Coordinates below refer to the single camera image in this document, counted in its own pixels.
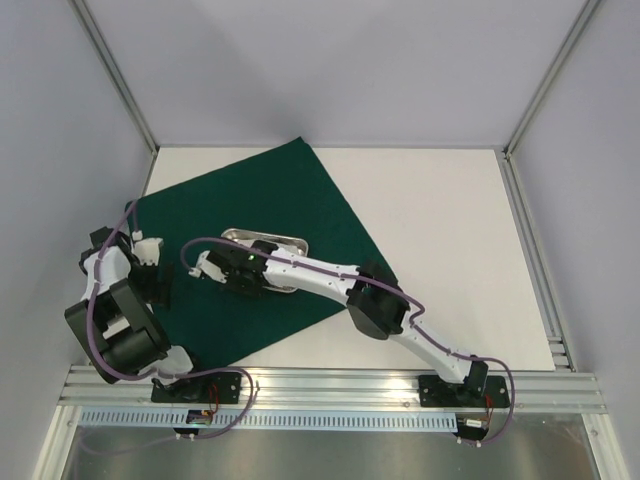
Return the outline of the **stainless steel tray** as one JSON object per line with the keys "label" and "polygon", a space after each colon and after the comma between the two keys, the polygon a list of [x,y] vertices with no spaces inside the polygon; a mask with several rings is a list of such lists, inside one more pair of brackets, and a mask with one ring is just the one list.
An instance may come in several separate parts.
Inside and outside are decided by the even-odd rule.
{"label": "stainless steel tray", "polygon": [[[242,245],[245,248],[253,248],[264,253],[274,253],[277,249],[284,249],[289,253],[304,257],[309,253],[308,242],[297,237],[269,234],[239,228],[229,228],[222,233],[221,237],[232,243]],[[210,261],[212,261],[213,248],[214,247],[211,248],[208,256]],[[268,283],[263,291],[292,294],[297,291],[297,288],[294,286],[276,286]]]}

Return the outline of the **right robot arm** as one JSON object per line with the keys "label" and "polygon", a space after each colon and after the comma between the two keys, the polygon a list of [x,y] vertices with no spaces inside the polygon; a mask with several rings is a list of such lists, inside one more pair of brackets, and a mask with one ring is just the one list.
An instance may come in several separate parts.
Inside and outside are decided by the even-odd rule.
{"label": "right robot arm", "polygon": [[256,240],[247,247],[221,239],[199,255],[197,265],[206,276],[237,293],[293,289],[333,300],[346,307],[361,334],[397,342],[424,360],[450,386],[459,403],[475,404],[487,392],[486,362],[446,347],[441,338],[420,326],[417,317],[424,308],[376,263],[330,264],[277,243]]}

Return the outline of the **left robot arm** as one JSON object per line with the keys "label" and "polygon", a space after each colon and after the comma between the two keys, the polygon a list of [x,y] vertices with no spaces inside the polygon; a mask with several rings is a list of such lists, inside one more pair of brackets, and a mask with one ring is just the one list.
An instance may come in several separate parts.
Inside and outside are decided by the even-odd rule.
{"label": "left robot arm", "polygon": [[163,240],[109,227],[90,240],[79,261],[86,289],[64,317],[96,371],[110,384],[152,377],[186,400],[203,398],[208,374],[170,342],[156,316],[170,309],[175,277],[173,263],[161,264]]}

